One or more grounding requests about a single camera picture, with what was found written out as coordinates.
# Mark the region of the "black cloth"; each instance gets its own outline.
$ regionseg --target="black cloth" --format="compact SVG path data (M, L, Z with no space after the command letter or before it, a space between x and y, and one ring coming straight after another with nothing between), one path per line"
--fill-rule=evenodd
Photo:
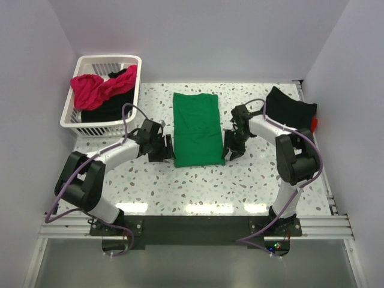
M266 97L266 114L288 127L307 128L311 131L312 119L316 110L317 104L293 100L275 86Z
M123 69L117 73L110 73L108 76L110 78L117 78L119 75L125 73L127 69ZM118 121L122 119L121 109L125 103L133 104L134 88L129 90L127 93L115 95L109 100L104 101L102 105L95 110L84 110L82 111L81 118L82 122L110 122ZM127 106L124 109L125 115L132 110L131 106Z

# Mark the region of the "white wall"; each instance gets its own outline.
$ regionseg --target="white wall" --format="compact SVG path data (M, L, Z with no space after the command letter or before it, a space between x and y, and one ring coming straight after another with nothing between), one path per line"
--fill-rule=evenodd
M336 203L370 287L383 287L384 2L351 0L304 81Z
M59 117L75 54L47 0L0 1L0 287L21 287L74 140Z
M348 0L50 0L76 53L132 53L143 81L303 79Z

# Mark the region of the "metal frame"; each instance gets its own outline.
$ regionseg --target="metal frame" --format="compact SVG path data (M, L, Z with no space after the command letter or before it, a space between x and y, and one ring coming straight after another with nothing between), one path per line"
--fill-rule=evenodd
M296 84L299 96L302 101L305 101L304 93L299 81L294 81ZM314 141L317 144L316 136L314 135ZM348 216L339 216L334 197L329 187L328 178L326 176L325 169L322 175L323 183L326 187L327 200L332 216L301 216L299 217L301 222L301 229L303 236L291 237L291 239L342 239L346 246L347 255L352 267L352 271L355 277L355 281L358 288L368 287L367 280L364 275L362 265L359 261L353 232L349 223ZM32 260L27 272L27 276L23 285L23 288L34 288L40 267L43 261L44 254L46 252L48 239L120 239L121 237L100 237L90 236L90 225L87 220L90 219L86 215L68 215L61 219L58 219L54 223L45 224L44 221L41 225L38 241L35 247L35 251L32 255ZM282 237L265 237L265 240L282 240Z
M68 215L51 224L43 223L39 232L39 238L121 239L121 236L90 236L88 219L91 218L86 215ZM303 236L291 237L291 239L353 239L353 233L347 216L301 216L299 219ZM283 237L265 237L265 240L282 239Z

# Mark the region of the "black mounting plate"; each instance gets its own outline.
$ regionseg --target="black mounting plate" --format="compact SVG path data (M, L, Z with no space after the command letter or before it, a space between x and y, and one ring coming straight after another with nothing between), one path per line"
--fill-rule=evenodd
M145 245L238 245L246 237L270 221L269 216L124 216L127 227L134 233L133 249ZM121 230L106 226L91 227L91 236L122 236ZM264 236L302 236L299 219L294 219L273 231L267 230L252 241L265 247Z

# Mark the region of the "floor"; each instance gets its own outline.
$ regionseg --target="floor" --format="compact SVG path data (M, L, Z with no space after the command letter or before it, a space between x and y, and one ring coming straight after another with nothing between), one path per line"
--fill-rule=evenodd
M51 239L36 288L354 288L343 240L295 240L282 260L242 246L156 246L101 255L100 240Z
M254 98L265 98L273 86L299 100L295 84L254 83L143 83L139 107L152 119L163 121L164 132L173 134L172 97L183 94L217 94L222 129L231 128L230 111ZM248 109L258 110L251 103ZM79 138L75 150L89 152L116 138ZM260 137L247 142L246 154L225 166L175 168L172 160L149 163L146 156L110 171L103 196L125 211L142 215L266 215L280 183L275 148ZM298 215L330 215L325 181L314 181L304 189ZM60 201L58 213L72 208Z

